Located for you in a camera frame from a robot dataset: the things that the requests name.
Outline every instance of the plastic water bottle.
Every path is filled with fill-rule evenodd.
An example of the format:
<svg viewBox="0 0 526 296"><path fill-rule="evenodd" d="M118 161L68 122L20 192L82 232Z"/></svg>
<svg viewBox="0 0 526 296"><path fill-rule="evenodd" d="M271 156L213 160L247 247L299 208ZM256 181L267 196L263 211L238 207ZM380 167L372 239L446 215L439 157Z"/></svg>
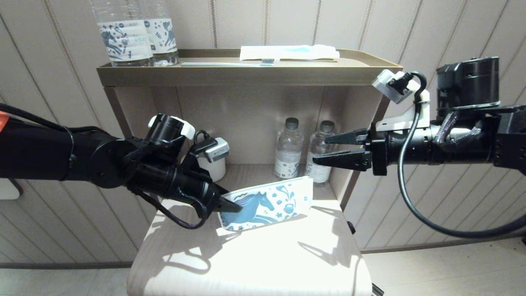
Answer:
<svg viewBox="0 0 526 296"><path fill-rule="evenodd" d="M153 66L138 0L90 0L113 67Z"/></svg>
<svg viewBox="0 0 526 296"><path fill-rule="evenodd" d="M175 43L173 22L168 14L165 0L141 0L144 25L148 32L150 48L156 66L177 64L179 54Z"/></svg>
<svg viewBox="0 0 526 296"><path fill-rule="evenodd" d="M311 177L314 186L320 187L327 183L330 175L330 166L317 165L312 162L312 158L321 154L334 151L334 144L324 142L325 138L334 135L334 122L324 120L320 124L318 132L312 134L309 142L309 152L307 154L307 165L305 166L305 175Z"/></svg>
<svg viewBox="0 0 526 296"><path fill-rule="evenodd" d="M305 139L302 132L298 130L298 125L298 119L287 118L285 129L278 133L274 172L281 179L298 176L301 147Z"/></svg>

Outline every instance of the wooden shelf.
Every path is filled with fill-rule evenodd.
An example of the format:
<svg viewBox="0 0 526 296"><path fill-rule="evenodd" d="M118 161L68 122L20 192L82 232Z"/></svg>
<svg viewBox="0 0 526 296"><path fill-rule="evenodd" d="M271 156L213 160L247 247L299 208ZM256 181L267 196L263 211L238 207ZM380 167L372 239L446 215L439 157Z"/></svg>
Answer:
<svg viewBox="0 0 526 296"><path fill-rule="evenodd" d="M180 62L239 63L240 50L180 50ZM270 67L111 67L97 68L103 86L211 85L370 85L384 69L402 67L373 55L338 50L334 60L280 61ZM243 61L259 64L260 61Z"/></svg>
<svg viewBox="0 0 526 296"><path fill-rule="evenodd" d="M229 190L275 181L273 165L229 165ZM190 206L163 205L197 222ZM371 295L371 278L330 186L307 216L252 230L220 227L216 213L186 230L157 212L131 267L128 295Z"/></svg>
<svg viewBox="0 0 526 296"><path fill-rule="evenodd" d="M225 176L217 184L228 191L279 181L273 164L227 164L226 168ZM301 165L298 176L303 176L304 169ZM314 199L336 201L329 182L323 187L314 187Z"/></svg>

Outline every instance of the wall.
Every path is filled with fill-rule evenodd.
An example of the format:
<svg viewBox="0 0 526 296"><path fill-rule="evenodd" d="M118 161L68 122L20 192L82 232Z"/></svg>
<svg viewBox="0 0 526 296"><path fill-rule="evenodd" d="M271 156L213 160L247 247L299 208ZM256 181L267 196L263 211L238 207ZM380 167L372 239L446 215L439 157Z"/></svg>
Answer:
<svg viewBox="0 0 526 296"><path fill-rule="evenodd" d="M179 48L355 48L422 71L432 94L437 66L499 55L502 101L526 101L523 0L168 0L168 6ZM122 135L95 71L108 59L88 1L6 0L0 21L0 100L59 124ZM388 115L406 108L392 105ZM408 216L390 169L388 177L362 174L345 210L360 246L449 239ZM446 226L483 229L525 211L526 182L517 172L413 166L407 176L418 207ZM155 213L122 188L19 183L23 196L0 202L0 263L131 261Z"/></svg>

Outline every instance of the black robotic arm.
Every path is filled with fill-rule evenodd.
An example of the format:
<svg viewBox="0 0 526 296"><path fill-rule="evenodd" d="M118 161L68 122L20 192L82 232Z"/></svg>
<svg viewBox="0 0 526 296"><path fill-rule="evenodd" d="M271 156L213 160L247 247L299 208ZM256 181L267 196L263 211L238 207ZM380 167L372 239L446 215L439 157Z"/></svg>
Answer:
<svg viewBox="0 0 526 296"><path fill-rule="evenodd" d="M241 210L221 197L228 191L214 184L208 171L197 164L202 152L211 154L210 160L225 157L228 145L218 145L222 139L205 131L199 131L204 140L197 142L194 128L176 117L158 114L144 139L122 140L97 127L67 128L5 104L0 104L0 110L38 124L3 114L0 177L88 181L102 188L126 186L188 229L202 226L212 211ZM194 145L177 165L186 138L193 139ZM182 221L146 193L190 204L200 222Z"/></svg>
<svg viewBox="0 0 526 296"><path fill-rule="evenodd" d="M355 151L321 155L314 163L387 175L398 164L398 184L409 210L422 223L446 235L488 238L526 226L526 215L484 231L458 231L424 217L408 197L404 164L493 163L526 174L526 105L499 106L499 58L488 57L437 69L438 116L429 121L426 78L418 73L384 70L373 85L395 103L414 93L414 106L404 115L383 119L371 129L328 137L327 143L363 145ZM412 81L420 80L420 85Z"/></svg>

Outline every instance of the white cup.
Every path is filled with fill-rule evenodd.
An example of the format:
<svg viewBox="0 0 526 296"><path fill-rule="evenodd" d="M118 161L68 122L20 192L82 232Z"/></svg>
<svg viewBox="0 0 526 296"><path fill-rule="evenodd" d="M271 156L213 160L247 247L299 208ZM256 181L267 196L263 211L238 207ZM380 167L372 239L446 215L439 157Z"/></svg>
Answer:
<svg viewBox="0 0 526 296"><path fill-rule="evenodd" d="M200 156L197 159L197 163L199 164L199 167L201 169L205 169L210 173L210 177L212 178L213 182L217 182L225 176L225 172L226 172L225 158L209 163L206 157Z"/></svg>

